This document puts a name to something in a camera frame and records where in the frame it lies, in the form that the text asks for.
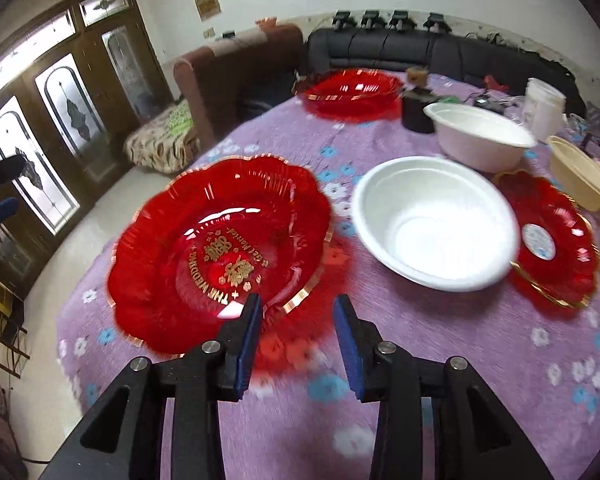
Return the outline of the beige plastic bowl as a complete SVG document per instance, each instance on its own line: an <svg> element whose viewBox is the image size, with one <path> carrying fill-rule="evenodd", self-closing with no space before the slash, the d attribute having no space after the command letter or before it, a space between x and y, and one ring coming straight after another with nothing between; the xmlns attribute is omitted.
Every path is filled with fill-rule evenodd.
<svg viewBox="0 0 600 480"><path fill-rule="evenodd" d="M584 209L600 210L600 165L559 136L550 136L547 145L550 172L564 192Z"/></svg>

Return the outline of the red object on table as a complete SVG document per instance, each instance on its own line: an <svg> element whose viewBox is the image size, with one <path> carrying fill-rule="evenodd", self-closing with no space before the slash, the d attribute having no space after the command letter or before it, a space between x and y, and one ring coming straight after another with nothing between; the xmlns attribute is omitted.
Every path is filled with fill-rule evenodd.
<svg viewBox="0 0 600 480"><path fill-rule="evenodd" d="M483 78L484 88L489 91L498 91L507 93L509 90L509 86L507 84L500 84L494 76L486 75Z"/></svg>

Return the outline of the large white foam bowl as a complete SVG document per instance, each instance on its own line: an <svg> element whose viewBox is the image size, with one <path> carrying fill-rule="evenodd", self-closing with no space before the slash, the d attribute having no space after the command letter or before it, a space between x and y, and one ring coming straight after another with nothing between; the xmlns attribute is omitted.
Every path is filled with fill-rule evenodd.
<svg viewBox="0 0 600 480"><path fill-rule="evenodd" d="M518 254L518 223L485 177L447 159L388 160L351 198L358 239L388 269L442 292L474 292L505 278Z"/></svg>

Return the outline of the large red wedding plate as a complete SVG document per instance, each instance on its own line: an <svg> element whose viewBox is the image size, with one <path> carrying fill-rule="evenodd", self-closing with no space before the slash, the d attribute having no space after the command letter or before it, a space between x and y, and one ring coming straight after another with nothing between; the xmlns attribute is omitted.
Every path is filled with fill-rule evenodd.
<svg viewBox="0 0 600 480"><path fill-rule="evenodd" d="M271 326L320 281L331 238L332 206L306 167L259 155L188 170L114 245L114 322L153 352L182 354L257 294Z"/></svg>

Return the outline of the wooden glass-panel door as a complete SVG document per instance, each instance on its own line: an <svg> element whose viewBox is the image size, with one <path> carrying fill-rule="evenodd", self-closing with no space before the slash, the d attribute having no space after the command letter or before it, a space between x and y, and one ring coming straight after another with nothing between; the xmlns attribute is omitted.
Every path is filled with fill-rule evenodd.
<svg viewBox="0 0 600 480"><path fill-rule="evenodd" d="M33 176L0 186L0 281L25 297L48 260L131 164L126 138L172 94L137 0L64 0L0 45L0 159Z"/></svg>

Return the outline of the small gold wall plaque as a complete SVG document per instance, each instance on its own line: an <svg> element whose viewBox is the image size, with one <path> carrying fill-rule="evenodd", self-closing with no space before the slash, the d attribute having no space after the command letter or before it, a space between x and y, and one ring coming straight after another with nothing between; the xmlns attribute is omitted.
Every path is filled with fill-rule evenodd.
<svg viewBox="0 0 600 480"><path fill-rule="evenodd" d="M222 12L219 0L195 0L195 6L201 21L207 21Z"/></svg>

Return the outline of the small red gold-rimmed plate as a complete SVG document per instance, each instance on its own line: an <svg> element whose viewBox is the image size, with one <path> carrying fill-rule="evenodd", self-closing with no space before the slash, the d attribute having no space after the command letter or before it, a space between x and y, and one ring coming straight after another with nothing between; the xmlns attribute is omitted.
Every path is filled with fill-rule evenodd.
<svg viewBox="0 0 600 480"><path fill-rule="evenodd" d="M591 223L543 177L517 170L493 183L515 214L520 238L508 279L537 309L573 316L596 293L600 257Z"/></svg>

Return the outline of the black leather sofa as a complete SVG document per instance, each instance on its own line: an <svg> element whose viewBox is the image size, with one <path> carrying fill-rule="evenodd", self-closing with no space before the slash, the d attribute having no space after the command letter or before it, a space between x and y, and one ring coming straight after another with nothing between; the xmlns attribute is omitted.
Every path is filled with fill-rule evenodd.
<svg viewBox="0 0 600 480"><path fill-rule="evenodd" d="M321 28L306 40L310 74L351 67L402 72L411 66L424 66L431 73L478 88L491 76L511 96L522 96L527 81L536 78L562 92L568 114L586 115L573 73L535 52L421 30L350 28L336 32Z"/></svg>

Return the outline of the white plastic jar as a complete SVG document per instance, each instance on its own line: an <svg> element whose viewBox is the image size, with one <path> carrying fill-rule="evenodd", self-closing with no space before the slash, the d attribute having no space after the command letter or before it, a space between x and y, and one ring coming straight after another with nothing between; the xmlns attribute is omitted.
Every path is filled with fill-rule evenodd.
<svg viewBox="0 0 600 480"><path fill-rule="evenodd" d="M538 78L529 78L522 106L522 123L541 143L565 125L566 96Z"/></svg>

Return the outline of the small black device box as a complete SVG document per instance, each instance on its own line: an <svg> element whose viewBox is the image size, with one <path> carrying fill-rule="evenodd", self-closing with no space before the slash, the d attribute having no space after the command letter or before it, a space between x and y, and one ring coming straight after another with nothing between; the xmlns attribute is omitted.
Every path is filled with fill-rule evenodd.
<svg viewBox="0 0 600 480"><path fill-rule="evenodd" d="M480 110L488 110L499 115L503 115L506 111L507 105L503 104L499 99L494 99L492 96L486 94L480 94L472 99L472 105L480 108Z"/></svg>

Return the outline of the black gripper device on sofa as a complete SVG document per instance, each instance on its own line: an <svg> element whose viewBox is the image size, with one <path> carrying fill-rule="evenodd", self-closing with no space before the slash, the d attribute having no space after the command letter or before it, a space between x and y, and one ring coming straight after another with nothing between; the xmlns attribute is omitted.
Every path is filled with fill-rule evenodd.
<svg viewBox="0 0 600 480"><path fill-rule="evenodd" d="M355 27L356 21L350 11L337 11L332 17L332 29L335 32Z"/></svg>

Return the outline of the black cylinder with brown cap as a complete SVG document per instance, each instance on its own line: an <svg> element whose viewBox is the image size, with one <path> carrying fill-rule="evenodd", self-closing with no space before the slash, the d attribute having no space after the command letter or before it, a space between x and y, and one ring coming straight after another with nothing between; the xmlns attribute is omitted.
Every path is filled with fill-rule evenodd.
<svg viewBox="0 0 600 480"><path fill-rule="evenodd" d="M402 125L416 133L434 133L434 124L424 109L437 101L428 86L428 70L423 67L410 67L406 70L406 83L410 88L401 94Z"/></svg>

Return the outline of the patterned cushioned bench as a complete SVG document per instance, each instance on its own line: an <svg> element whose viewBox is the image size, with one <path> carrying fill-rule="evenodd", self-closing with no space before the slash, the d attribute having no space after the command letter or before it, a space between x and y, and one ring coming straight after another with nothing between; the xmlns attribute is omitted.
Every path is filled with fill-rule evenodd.
<svg viewBox="0 0 600 480"><path fill-rule="evenodd" d="M123 144L123 153L133 165L162 174L178 174L199 152L200 143L185 100L169 106L131 133Z"/></svg>

